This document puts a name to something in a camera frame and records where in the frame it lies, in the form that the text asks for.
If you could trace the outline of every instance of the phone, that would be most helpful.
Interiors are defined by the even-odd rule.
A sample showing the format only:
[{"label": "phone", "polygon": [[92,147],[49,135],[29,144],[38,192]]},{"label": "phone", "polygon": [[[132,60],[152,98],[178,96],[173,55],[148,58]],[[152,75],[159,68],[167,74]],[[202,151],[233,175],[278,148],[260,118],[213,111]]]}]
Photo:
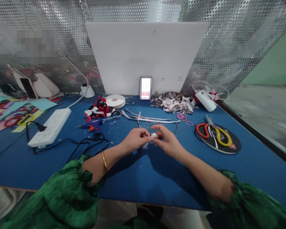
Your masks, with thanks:
[{"label": "phone", "polygon": [[20,78],[20,81],[25,89],[25,93],[27,94],[28,98],[38,99],[38,95],[35,91],[32,81],[28,78]]},{"label": "phone", "polygon": [[149,100],[152,94],[152,77],[140,76],[140,99]]}]

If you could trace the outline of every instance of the blue tabletop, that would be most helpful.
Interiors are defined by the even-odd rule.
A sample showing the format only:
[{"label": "blue tabletop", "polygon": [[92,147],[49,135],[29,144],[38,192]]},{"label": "blue tabletop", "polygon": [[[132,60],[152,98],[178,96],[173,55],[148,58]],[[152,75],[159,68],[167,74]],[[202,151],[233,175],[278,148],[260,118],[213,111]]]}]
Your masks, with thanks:
[{"label": "blue tabletop", "polygon": [[[61,105],[50,109],[39,122],[45,123],[55,109],[66,108],[77,99],[78,96],[65,96],[59,102]],[[84,111],[96,100],[96,96],[85,98],[71,108],[70,117],[55,143],[66,138],[78,142],[89,136],[93,138],[93,133],[77,126],[85,122]],[[128,99],[127,102],[126,108],[137,114],[141,111],[144,117],[173,119],[175,116],[161,108],[150,107],[149,101],[141,101],[138,97]],[[188,118],[193,124],[198,124],[204,121],[206,113],[208,112],[204,108],[195,109],[194,114],[188,115]],[[239,180],[267,192],[286,209],[286,163],[220,107],[211,115],[214,123],[237,135],[242,150],[236,155],[219,153],[199,141],[194,135],[194,127],[186,125],[185,122],[179,123],[176,133],[182,146],[215,169],[236,172]],[[112,122],[101,126],[110,147],[119,144],[131,129],[138,127],[136,121],[125,117],[110,125]],[[154,132],[150,129],[152,123],[141,121],[140,125],[150,133]],[[164,125],[173,132],[176,130],[175,124]],[[37,128],[31,126],[30,136],[33,137],[36,132]],[[103,142],[91,149],[89,154],[94,155],[105,145]],[[72,143],[64,143],[34,155],[27,145],[25,131],[11,133],[9,128],[1,131],[0,186],[38,190],[53,173],[66,164],[75,147]],[[71,159],[77,159],[84,149],[85,146],[81,146]],[[205,192],[197,180],[182,164],[153,144],[149,144],[148,149],[139,149],[119,160],[107,176],[100,190],[101,198],[209,210]]]}]

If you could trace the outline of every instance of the white board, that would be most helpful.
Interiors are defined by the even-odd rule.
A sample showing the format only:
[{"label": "white board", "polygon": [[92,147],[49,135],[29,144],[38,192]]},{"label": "white board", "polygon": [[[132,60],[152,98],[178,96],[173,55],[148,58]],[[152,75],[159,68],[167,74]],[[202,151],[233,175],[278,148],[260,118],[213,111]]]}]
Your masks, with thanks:
[{"label": "white board", "polygon": [[180,92],[209,23],[86,22],[106,94],[139,94],[140,76],[152,92]]}]

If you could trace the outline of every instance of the green sleeve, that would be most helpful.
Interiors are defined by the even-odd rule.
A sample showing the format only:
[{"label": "green sleeve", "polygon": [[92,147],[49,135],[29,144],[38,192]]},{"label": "green sleeve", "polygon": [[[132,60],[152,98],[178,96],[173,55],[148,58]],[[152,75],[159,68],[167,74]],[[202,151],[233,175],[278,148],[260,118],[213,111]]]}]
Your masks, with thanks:
[{"label": "green sleeve", "polygon": [[92,173],[82,172],[89,155],[70,161],[39,191],[11,212],[1,228],[92,228],[102,182],[90,186]]},{"label": "green sleeve", "polygon": [[286,212],[279,202],[262,190],[241,183],[235,173],[220,172],[232,180],[237,191],[229,204],[208,196],[212,211],[208,220],[213,229],[286,229]]}]

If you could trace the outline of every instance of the white power strip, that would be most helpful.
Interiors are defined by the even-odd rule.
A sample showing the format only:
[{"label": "white power strip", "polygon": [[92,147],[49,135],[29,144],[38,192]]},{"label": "white power strip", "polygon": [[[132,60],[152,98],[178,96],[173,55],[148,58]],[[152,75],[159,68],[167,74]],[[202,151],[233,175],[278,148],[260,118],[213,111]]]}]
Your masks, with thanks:
[{"label": "white power strip", "polygon": [[57,138],[70,114],[70,108],[54,111],[54,113],[44,124],[44,126],[47,128],[42,132],[38,131],[30,140],[28,145],[31,147],[44,148],[46,145],[52,144]]}]

